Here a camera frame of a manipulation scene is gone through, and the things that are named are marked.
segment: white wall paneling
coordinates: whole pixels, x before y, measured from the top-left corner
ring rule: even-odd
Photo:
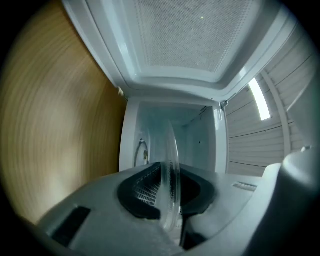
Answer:
[[[304,146],[299,130],[287,109],[309,84],[318,64],[318,56],[307,34],[301,27],[297,27],[262,71],[268,83],[274,86],[273,92],[277,93],[277,96],[274,96],[262,74],[256,77],[272,118],[261,121],[249,87],[229,101],[226,107],[229,136],[228,173],[262,176],[266,166],[282,162],[288,148],[295,152]],[[283,109],[279,114],[278,108],[281,106]]]

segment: wooden panel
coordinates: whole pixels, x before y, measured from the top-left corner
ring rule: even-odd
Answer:
[[[1,78],[2,180],[36,223],[80,186],[118,171],[126,100],[52,1],[25,26]]]

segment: light fixture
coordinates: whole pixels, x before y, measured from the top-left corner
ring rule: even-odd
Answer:
[[[270,113],[269,113],[269,109],[267,106],[267,102],[266,99],[264,97],[264,94],[262,93],[259,84],[257,82],[257,80],[254,78],[249,82],[249,86],[250,89],[253,93],[255,102],[258,106],[259,112],[260,112],[260,117],[261,117],[261,121],[266,120],[268,118],[270,118]]]

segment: ceiling light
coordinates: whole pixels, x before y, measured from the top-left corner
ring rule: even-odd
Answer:
[[[264,97],[264,94],[262,93],[259,84],[257,82],[257,80],[254,78],[249,82],[249,86],[250,89],[253,93],[255,102],[258,106],[259,112],[260,112],[260,117],[261,117],[261,121],[266,120],[268,118],[270,118],[270,113],[269,113],[269,109],[267,106],[267,102],[266,99]]]

